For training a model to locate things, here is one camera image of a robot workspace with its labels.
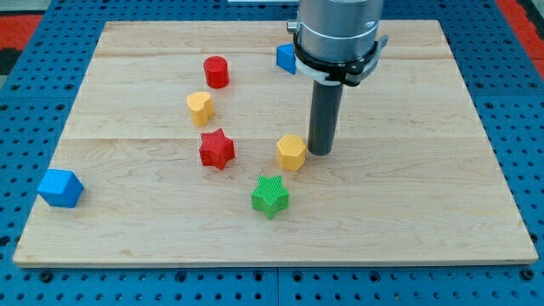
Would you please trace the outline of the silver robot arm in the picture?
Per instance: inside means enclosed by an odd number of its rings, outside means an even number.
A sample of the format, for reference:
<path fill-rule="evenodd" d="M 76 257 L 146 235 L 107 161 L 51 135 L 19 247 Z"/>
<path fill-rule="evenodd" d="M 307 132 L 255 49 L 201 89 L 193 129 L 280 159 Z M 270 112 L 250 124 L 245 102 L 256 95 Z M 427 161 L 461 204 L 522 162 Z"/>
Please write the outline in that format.
<path fill-rule="evenodd" d="M 382 9 L 383 0 L 300 0 L 286 30 L 314 59 L 351 62 L 372 50 Z"/>

